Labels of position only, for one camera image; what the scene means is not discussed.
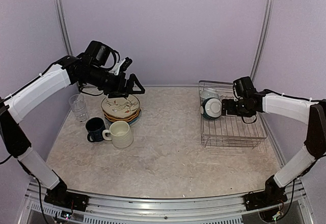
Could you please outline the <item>cream bird pattern plate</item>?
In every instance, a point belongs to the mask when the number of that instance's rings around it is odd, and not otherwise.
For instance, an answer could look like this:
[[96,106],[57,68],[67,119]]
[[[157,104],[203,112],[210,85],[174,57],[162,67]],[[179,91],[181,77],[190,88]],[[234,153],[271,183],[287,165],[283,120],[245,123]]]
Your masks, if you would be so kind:
[[134,95],[125,98],[104,98],[101,103],[102,110],[110,116],[118,118],[126,118],[138,109],[140,109],[140,101]]

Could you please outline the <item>yellow polka dot plate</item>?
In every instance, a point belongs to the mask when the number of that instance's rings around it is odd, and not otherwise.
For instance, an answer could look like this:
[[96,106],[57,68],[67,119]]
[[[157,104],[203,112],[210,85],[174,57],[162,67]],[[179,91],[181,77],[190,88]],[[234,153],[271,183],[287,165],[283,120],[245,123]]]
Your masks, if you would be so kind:
[[128,123],[129,125],[132,125],[134,124],[140,117],[137,116],[137,117],[134,117],[134,118],[131,118],[129,120],[127,119],[119,119],[119,118],[111,118],[111,117],[108,117],[108,116],[104,116],[104,118],[109,121],[109,123],[114,123],[114,122],[118,122],[118,121],[124,121],[126,123]]

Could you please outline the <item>blue polka dot plate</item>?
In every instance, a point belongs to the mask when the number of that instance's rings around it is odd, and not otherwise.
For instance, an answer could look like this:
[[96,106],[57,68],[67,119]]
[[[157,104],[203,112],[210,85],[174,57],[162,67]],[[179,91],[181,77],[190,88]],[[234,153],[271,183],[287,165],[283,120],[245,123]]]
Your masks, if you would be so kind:
[[128,122],[128,124],[130,126],[134,125],[139,119],[141,118],[141,115],[138,115],[135,119],[133,119],[132,121]]

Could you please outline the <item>white mug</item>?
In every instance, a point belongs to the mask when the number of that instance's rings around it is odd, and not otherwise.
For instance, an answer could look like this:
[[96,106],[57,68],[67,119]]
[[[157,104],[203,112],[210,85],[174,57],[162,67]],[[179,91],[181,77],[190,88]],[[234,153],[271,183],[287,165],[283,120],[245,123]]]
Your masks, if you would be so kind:
[[133,143],[133,134],[130,125],[124,121],[114,122],[109,129],[102,132],[105,141],[109,141],[114,147],[124,149]]

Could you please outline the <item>dark blue mug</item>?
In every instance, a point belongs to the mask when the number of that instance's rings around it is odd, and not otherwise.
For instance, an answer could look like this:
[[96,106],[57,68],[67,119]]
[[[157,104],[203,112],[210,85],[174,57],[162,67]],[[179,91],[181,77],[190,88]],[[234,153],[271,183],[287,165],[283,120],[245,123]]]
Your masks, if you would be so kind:
[[104,120],[94,117],[86,122],[86,130],[88,132],[87,140],[91,143],[97,143],[104,140],[102,132],[105,130]]

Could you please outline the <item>small clear glass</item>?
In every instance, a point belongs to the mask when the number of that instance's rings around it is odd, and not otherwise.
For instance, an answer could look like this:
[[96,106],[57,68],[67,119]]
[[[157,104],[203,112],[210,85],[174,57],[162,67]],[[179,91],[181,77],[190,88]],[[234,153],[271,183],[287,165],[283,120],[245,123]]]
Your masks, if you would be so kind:
[[86,103],[83,100],[75,100],[71,109],[76,116],[82,116],[87,113]]

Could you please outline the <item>large clear glass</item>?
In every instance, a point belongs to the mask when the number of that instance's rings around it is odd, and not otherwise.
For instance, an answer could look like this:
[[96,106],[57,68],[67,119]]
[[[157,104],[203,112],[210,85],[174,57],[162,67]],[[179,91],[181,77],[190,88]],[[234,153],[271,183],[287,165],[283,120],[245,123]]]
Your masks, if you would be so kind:
[[80,123],[85,123],[89,119],[89,115],[84,96],[82,94],[73,95],[68,102],[76,120]]

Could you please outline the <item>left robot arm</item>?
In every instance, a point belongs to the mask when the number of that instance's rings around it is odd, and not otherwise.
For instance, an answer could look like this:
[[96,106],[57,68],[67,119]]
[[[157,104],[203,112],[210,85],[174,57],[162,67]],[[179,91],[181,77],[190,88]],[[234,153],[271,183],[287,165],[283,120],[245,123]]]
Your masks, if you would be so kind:
[[51,63],[45,71],[1,99],[1,137],[10,156],[24,170],[36,178],[60,206],[71,202],[71,194],[65,183],[48,166],[44,157],[33,148],[24,129],[31,119],[36,125],[45,122],[49,115],[45,106],[62,90],[75,85],[92,85],[109,98],[127,98],[129,95],[144,94],[145,88],[135,74],[126,75],[132,59],[121,58],[116,50],[99,41],[91,41],[86,50],[77,56],[66,55]]

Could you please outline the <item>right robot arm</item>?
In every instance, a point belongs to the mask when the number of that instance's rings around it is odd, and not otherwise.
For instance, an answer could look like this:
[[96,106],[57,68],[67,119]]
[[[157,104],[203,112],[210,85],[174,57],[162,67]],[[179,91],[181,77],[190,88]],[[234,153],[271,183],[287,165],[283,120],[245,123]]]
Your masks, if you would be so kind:
[[244,120],[258,114],[292,121],[306,131],[298,151],[276,172],[261,193],[261,202],[270,206],[280,198],[280,190],[295,178],[307,172],[325,157],[325,100],[286,95],[270,89],[258,91],[248,76],[232,84],[233,97],[222,100],[222,115],[237,116]]

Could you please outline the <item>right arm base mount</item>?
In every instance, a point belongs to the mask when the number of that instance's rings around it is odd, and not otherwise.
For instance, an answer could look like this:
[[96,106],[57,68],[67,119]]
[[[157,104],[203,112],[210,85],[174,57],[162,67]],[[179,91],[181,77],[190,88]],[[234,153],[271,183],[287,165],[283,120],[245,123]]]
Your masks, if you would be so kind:
[[261,209],[288,201],[285,187],[279,187],[274,175],[265,182],[265,189],[259,192],[249,192],[243,196],[247,211]]

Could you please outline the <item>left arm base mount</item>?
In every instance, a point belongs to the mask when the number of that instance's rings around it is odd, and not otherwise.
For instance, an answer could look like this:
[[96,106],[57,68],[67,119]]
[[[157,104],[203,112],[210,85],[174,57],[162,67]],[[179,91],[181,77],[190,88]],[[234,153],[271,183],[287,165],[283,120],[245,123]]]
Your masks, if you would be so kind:
[[46,190],[44,201],[72,211],[77,210],[85,212],[89,197],[85,194],[68,191],[66,183],[59,178],[59,183],[53,189]]

